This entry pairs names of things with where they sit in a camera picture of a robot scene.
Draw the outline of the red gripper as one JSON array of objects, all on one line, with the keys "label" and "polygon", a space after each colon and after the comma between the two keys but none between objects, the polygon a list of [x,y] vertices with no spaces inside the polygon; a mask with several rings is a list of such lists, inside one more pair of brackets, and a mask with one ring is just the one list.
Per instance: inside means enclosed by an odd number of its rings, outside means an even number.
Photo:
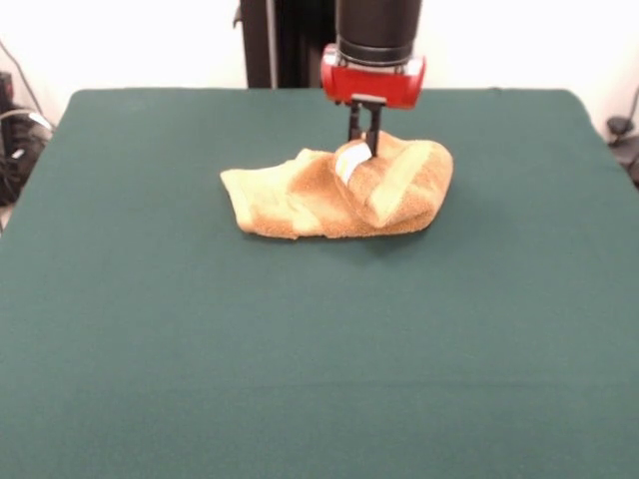
[{"label": "red gripper", "polygon": [[411,56],[395,66],[372,67],[349,61],[336,44],[328,44],[320,61],[320,80],[326,96],[338,104],[348,104],[349,141],[360,138],[359,103],[368,102],[370,125],[366,143],[377,154],[382,106],[412,109],[420,96],[426,71],[424,56]]}]

